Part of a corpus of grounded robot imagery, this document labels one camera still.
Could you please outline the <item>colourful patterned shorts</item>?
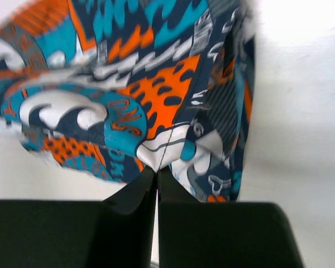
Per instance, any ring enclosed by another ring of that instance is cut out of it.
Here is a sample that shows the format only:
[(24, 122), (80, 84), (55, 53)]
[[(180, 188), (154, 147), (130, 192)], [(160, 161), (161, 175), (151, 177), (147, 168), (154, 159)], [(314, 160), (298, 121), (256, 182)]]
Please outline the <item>colourful patterned shorts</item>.
[(255, 77), (248, 1), (30, 1), (0, 24), (0, 134), (128, 184), (169, 168), (240, 193)]

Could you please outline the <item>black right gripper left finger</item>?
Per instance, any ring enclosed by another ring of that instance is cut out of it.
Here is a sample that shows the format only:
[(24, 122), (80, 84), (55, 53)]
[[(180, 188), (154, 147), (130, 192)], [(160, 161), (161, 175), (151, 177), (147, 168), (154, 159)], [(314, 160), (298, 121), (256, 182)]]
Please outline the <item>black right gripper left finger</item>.
[(155, 200), (149, 167), (103, 201), (0, 200), (0, 267), (149, 267)]

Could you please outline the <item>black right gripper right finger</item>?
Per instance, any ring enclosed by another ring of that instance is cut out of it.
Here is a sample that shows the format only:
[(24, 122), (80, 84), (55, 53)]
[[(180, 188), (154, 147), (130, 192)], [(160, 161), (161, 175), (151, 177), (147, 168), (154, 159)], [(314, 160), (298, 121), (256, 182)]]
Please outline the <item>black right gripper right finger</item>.
[(160, 267), (303, 267), (274, 203), (201, 203), (168, 168), (157, 173)]

